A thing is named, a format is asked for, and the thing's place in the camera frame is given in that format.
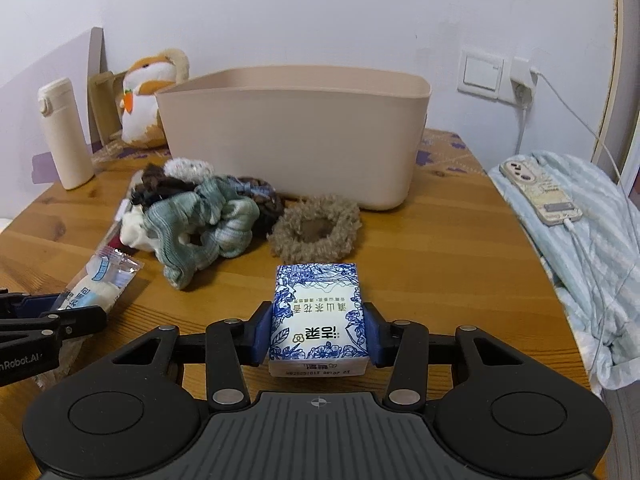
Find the blue white tissue pack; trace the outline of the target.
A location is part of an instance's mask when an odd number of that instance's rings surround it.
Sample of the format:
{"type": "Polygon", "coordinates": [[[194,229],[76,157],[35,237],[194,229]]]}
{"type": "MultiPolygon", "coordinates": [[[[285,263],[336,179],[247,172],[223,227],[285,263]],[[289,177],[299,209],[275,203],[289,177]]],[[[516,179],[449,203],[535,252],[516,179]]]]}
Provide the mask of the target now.
{"type": "Polygon", "coordinates": [[[350,377],[369,363],[357,267],[279,266],[271,309],[273,377],[350,377]]]}

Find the orange white hamster plush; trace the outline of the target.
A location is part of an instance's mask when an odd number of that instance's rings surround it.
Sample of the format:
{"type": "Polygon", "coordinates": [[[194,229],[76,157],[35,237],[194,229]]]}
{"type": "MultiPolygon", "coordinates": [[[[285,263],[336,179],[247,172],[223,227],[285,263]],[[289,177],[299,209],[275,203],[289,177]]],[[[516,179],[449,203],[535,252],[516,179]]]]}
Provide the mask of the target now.
{"type": "Polygon", "coordinates": [[[156,94],[189,79],[190,62],[183,50],[166,49],[140,58],[122,80],[122,142],[135,148],[160,148],[166,136],[156,94]]]}

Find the wooden stand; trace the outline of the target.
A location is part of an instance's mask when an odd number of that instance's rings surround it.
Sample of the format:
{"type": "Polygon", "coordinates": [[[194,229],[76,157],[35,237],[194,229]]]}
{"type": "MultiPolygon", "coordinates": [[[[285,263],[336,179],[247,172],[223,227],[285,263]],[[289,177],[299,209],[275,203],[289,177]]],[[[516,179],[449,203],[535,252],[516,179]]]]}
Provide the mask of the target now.
{"type": "Polygon", "coordinates": [[[119,103],[124,96],[122,82],[125,75],[125,72],[114,74],[108,70],[88,79],[89,106],[103,145],[122,135],[122,109],[119,103]]]}

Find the white wall switch plate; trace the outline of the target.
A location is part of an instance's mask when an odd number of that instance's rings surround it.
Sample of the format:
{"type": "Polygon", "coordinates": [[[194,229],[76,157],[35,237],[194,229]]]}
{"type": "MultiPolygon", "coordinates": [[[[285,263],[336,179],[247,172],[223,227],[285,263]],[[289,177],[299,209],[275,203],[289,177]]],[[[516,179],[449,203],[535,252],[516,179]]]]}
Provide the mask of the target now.
{"type": "Polygon", "coordinates": [[[458,70],[458,91],[516,107],[530,107],[536,87],[529,90],[511,81],[511,61],[512,58],[462,50],[458,70]]]}

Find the brown fuzzy scrunchie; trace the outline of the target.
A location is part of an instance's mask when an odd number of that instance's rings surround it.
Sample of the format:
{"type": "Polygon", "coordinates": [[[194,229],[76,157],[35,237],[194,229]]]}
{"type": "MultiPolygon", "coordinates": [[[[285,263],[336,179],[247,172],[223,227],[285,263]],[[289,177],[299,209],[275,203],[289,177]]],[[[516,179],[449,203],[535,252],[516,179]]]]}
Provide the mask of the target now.
{"type": "Polygon", "coordinates": [[[360,209],[354,200],[321,195],[288,208],[268,236],[271,253],[284,264],[334,263],[357,245],[360,209]]]}

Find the smartphone in beige case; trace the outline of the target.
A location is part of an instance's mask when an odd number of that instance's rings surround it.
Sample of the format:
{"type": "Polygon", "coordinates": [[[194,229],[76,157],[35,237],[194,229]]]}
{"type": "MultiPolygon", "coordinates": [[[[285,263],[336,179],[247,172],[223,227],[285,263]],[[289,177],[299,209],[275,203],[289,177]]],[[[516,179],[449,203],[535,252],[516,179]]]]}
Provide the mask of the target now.
{"type": "Polygon", "coordinates": [[[574,200],[534,160],[508,160],[499,169],[520,190],[545,226],[560,226],[582,218],[582,210],[574,200]]]}

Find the beige plastic storage bin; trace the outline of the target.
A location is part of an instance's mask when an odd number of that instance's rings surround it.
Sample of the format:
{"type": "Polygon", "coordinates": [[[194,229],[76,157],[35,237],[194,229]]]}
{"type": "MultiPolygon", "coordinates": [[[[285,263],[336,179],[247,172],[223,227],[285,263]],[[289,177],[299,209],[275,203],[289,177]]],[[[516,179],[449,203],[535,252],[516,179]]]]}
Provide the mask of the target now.
{"type": "Polygon", "coordinates": [[[389,210],[408,196],[432,88],[370,68],[232,68],[157,93],[172,156],[255,177],[290,197],[389,210]]]}

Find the patterned table mat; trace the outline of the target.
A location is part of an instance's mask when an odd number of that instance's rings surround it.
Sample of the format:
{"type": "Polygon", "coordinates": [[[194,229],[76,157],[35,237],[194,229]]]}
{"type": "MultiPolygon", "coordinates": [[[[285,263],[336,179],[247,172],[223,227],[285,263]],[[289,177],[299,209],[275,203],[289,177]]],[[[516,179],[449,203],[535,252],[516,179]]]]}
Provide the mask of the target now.
{"type": "MultiPolygon", "coordinates": [[[[115,140],[92,155],[93,165],[105,164],[117,159],[168,159],[168,148],[130,148],[121,140],[115,140]]],[[[457,133],[425,129],[416,153],[416,164],[427,170],[453,172],[454,174],[486,174],[483,166],[457,133]]]]}

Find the white framed board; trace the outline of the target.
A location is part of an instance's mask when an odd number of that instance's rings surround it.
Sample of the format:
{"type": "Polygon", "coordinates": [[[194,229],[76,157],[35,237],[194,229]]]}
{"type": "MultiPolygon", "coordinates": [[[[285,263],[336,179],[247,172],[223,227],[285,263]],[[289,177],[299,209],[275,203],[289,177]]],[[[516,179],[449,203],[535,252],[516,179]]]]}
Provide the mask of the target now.
{"type": "Polygon", "coordinates": [[[614,181],[623,172],[639,114],[639,0],[614,0],[613,62],[592,161],[614,181]]]}

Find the white wall charger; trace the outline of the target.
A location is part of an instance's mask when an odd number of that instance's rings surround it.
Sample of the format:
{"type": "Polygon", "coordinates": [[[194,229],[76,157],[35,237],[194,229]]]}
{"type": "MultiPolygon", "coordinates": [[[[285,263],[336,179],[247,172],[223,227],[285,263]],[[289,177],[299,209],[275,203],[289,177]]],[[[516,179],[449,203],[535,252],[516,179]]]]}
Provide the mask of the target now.
{"type": "Polygon", "coordinates": [[[511,61],[510,79],[517,86],[534,90],[537,84],[537,73],[529,60],[514,56],[511,61]]]}

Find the white fuzzy scrunchie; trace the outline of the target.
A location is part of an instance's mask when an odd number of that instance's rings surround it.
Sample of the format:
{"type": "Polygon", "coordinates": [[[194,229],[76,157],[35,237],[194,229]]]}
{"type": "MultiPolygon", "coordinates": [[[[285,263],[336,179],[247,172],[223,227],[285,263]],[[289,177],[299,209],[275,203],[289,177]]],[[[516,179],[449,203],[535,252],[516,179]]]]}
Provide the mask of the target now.
{"type": "Polygon", "coordinates": [[[169,159],[163,170],[167,177],[194,184],[201,184],[215,175],[214,167],[208,162],[184,157],[169,159]]]}

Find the light blue striped blanket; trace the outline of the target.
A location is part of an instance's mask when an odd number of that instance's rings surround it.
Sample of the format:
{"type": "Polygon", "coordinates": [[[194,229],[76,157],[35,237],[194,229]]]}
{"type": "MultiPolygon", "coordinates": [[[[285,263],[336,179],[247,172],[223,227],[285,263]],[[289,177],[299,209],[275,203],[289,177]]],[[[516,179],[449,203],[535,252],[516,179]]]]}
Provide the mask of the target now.
{"type": "Polygon", "coordinates": [[[594,392],[639,379],[639,211],[597,166],[534,151],[534,160],[582,210],[582,218],[545,226],[499,166],[489,177],[534,245],[563,305],[594,392]]]}

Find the cream thermos bottle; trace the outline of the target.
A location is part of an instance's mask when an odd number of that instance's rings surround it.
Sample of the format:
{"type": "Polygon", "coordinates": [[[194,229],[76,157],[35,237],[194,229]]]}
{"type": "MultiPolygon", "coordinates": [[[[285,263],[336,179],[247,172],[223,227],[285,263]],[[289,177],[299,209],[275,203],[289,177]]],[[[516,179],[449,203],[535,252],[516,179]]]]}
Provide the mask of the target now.
{"type": "Polygon", "coordinates": [[[94,176],[72,82],[61,78],[37,92],[41,127],[62,187],[73,190],[94,176]]]}

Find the clear packet white blue label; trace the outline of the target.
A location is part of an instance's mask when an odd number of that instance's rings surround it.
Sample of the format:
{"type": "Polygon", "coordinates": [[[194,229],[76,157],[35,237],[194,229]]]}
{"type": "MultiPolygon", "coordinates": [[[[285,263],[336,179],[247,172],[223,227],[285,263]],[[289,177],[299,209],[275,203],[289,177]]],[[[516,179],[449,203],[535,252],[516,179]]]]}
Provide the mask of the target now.
{"type": "MultiPolygon", "coordinates": [[[[141,262],[120,250],[111,247],[100,249],[55,300],[53,312],[77,314],[83,308],[100,307],[108,315],[142,266],[141,262]]],[[[82,345],[93,334],[101,331],[100,328],[84,330],[86,325],[86,322],[81,322],[79,327],[64,328],[67,339],[62,342],[58,359],[60,364],[50,372],[36,376],[35,382],[41,390],[51,388],[70,374],[82,345]]]]}

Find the green striped scrunchie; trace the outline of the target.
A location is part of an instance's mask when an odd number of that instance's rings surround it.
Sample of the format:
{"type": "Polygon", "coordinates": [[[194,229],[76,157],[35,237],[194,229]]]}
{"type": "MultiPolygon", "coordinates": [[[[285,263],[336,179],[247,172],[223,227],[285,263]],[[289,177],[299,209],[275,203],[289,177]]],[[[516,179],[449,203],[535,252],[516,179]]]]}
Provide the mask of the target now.
{"type": "Polygon", "coordinates": [[[143,225],[164,266],[164,277],[173,288],[184,289],[196,272],[217,258],[241,255],[252,241],[258,217],[254,200],[213,177],[191,192],[153,204],[143,225]]]}

